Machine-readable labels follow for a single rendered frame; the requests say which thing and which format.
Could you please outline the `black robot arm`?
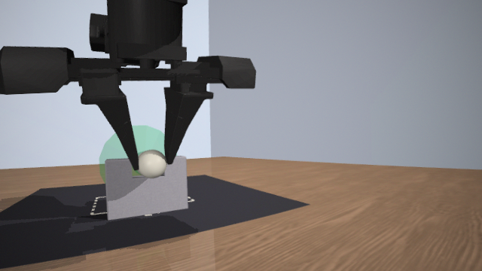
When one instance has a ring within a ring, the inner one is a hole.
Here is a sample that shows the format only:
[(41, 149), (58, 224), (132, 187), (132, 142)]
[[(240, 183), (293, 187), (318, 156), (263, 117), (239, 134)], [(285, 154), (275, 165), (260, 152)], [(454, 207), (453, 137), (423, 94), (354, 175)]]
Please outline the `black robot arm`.
[[(108, 15), (94, 14), (90, 15), (90, 46), (92, 51), (105, 52), (109, 54), (108, 46)], [(127, 65), (140, 66), (139, 60), (127, 59), (121, 63), (122, 67)]]

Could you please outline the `grey posts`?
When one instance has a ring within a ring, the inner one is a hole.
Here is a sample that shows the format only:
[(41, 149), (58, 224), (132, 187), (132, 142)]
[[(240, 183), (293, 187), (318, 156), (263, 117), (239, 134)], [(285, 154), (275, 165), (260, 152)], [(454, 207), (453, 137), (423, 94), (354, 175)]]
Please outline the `grey posts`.
[[(166, 212), (188, 209), (187, 157), (175, 156), (162, 175)], [(108, 221), (133, 217), (133, 172), (129, 158), (107, 159), (105, 180)]]

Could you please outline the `green glass bottle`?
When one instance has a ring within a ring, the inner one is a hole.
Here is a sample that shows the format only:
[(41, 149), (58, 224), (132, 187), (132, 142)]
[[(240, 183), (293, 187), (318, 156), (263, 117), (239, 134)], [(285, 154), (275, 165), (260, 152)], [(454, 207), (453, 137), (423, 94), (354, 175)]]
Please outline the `green glass bottle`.
[[(133, 176), (143, 175), (147, 178), (158, 178), (166, 170), (167, 160), (164, 150), (165, 134), (148, 125), (132, 125), (136, 140), (136, 150), (139, 158), (139, 169), (134, 170)], [(116, 133), (104, 144), (99, 156), (99, 171), (105, 182), (105, 161), (107, 159), (128, 158)]]

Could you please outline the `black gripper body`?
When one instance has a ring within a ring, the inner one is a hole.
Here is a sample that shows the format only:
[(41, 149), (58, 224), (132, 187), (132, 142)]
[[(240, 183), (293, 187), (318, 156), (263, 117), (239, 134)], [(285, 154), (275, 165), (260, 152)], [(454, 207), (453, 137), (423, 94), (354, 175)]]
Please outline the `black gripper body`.
[[(207, 84), (255, 88), (250, 59), (198, 56), (182, 46), (182, 7), (188, 0), (107, 0), (109, 58), (75, 58), (67, 47), (3, 46), (0, 94), (56, 93), (77, 81), (83, 96), (120, 95), (121, 81), (170, 81), (180, 92), (206, 92)], [(121, 68), (127, 59), (140, 68)], [(170, 69), (156, 69), (154, 61)], [(182, 62), (184, 61), (184, 62)]]

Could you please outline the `dark grey flat mat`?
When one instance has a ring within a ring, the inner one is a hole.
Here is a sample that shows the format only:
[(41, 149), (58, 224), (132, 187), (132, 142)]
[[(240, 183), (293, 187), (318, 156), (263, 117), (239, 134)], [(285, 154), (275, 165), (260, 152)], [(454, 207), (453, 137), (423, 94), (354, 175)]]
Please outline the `dark grey flat mat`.
[(188, 209), (109, 220), (105, 184), (41, 188), (0, 212), (0, 269), (158, 242), (310, 204), (207, 175), (187, 176)]

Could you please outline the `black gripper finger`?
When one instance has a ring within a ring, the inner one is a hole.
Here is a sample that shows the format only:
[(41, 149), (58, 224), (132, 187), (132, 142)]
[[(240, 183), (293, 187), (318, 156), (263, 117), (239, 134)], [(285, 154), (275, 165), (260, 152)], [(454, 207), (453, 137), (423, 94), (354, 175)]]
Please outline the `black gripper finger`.
[(166, 121), (164, 150), (168, 164), (172, 164), (195, 114), (205, 99), (213, 92), (180, 92), (164, 87)]
[(139, 158), (136, 150), (136, 140), (130, 120), (130, 110), (126, 94), (119, 88), (120, 95), (83, 96), (81, 104), (98, 105), (111, 128), (116, 132), (134, 170), (139, 169)]

